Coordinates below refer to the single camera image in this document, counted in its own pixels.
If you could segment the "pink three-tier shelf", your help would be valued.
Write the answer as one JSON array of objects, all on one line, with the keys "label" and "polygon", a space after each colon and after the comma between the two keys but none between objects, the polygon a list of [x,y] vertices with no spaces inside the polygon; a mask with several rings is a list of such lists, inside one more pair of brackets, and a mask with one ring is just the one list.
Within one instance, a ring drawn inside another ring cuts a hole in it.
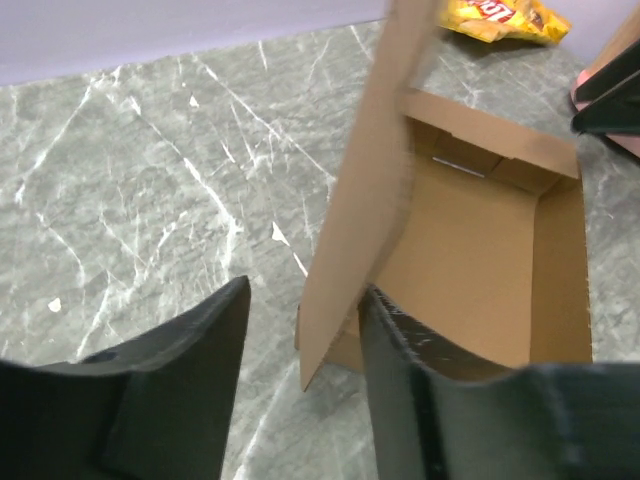
[{"label": "pink three-tier shelf", "polygon": [[634,8],[571,90],[571,130],[639,155],[639,9]]}]

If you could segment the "brown cardboard box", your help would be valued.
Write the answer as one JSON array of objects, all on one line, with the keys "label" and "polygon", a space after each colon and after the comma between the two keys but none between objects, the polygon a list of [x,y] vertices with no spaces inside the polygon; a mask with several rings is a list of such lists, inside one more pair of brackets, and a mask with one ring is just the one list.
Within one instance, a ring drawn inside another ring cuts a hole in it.
[{"label": "brown cardboard box", "polygon": [[300,301],[302,387],[361,365],[369,285],[501,367],[592,359],[576,149],[414,88],[436,21],[390,5]]}]

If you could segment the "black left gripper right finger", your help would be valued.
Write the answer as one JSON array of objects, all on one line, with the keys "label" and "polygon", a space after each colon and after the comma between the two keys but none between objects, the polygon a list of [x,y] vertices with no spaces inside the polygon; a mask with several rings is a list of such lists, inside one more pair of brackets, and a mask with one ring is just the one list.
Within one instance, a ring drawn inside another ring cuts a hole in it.
[{"label": "black left gripper right finger", "polygon": [[639,367],[510,369],[456,345],[376,287],[358,307],[382,479],[635,479]]}]

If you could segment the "yellow Lays chips bag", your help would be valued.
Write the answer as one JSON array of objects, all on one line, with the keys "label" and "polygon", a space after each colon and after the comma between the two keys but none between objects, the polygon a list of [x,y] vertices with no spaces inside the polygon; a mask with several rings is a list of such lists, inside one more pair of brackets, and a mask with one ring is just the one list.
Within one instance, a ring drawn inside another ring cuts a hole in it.
[{"label": "yellow Lays chips bag", "polygon": [[518,39],[557,45],[571,23],[537,0],[448,1],[440,25],[476,40]]}]

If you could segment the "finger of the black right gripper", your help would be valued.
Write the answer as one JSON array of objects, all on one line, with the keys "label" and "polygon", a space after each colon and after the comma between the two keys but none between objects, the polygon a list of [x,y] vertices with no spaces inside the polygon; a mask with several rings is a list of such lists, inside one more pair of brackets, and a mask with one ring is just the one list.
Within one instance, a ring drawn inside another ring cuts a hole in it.
[{"label": "finger of the black right gripper", "polygon": [[639,135],[639,41],[627,47],[575,91],[587,105],[576,113],[577,133]]}]

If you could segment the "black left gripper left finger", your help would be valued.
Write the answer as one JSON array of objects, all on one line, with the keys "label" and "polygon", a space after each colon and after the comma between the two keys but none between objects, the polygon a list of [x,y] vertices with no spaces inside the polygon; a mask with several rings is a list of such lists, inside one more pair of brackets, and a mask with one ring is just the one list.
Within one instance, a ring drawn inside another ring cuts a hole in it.
[{"label": "black left gripper left finger", "polygon": [[240,276],[80,362],[1,365],[5,479],[216,479],[250,310]]}]

